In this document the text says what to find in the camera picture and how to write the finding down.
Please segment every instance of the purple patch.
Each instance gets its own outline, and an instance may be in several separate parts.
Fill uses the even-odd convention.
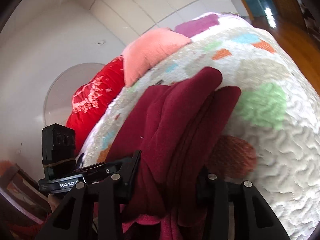
[[[176,33],[180,33],[188,38],[191,38],[205,30],[208,30],[210,27],[219,25],[219,16],[216,14],[210,14],[203,18],[182,23],[174,29]]]

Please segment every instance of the wooden chair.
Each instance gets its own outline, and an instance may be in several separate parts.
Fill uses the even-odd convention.
[[[6,222],[19,226],[42,224],[51,213],[38,184],[18,165],[0,177],[0,213]]]

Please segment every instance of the red pillow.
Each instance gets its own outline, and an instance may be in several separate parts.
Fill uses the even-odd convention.
[[[66,126],[76,132],[76,155],[80,152],[92,128],[123,87],[123,57],[119,56],[105,65],[88,84],[74,93],[72,113]]]

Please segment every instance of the orange patch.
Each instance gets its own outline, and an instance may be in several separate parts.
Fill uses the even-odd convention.
[[[269,51],[270,53],[276,53],[275,49],[271,47],[271,45],[265,41],[260,40],[258,43],[253,43],[252,46],[258,48],[258,49],[264,49],[266,51]]]
[[[100,152],[97,163],[103,163],[106,160],[106,157],[109,153],[110,148],[111,148],[111,145],[109,145],[107,149]]]
[[[227,49],[219,49],[214,56],[212,56],[213,60],[222,59],[227,56],[231,56],[231,52]]]

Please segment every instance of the wooden floor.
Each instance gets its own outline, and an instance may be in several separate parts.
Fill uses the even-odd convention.
[[[277,27],[274,29],[268,25],[265,17],[256,18],[251,24],[273,35],[320,95],[320,51],[309,35],[281,19],[276,20]]]

